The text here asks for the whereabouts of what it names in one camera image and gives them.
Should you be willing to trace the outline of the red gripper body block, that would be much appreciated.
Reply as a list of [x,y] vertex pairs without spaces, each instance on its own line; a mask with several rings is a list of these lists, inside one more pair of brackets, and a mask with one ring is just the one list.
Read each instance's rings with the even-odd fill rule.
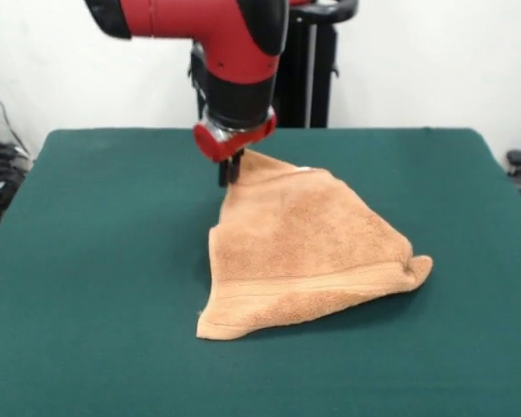
[[264,140],[276,128],[277,115],[269,111],[267,120],[252,129],[223,128],[204,116],[193,128],[193,135],[197,146],[207,159],[213,162],[222,162],[247,145]]

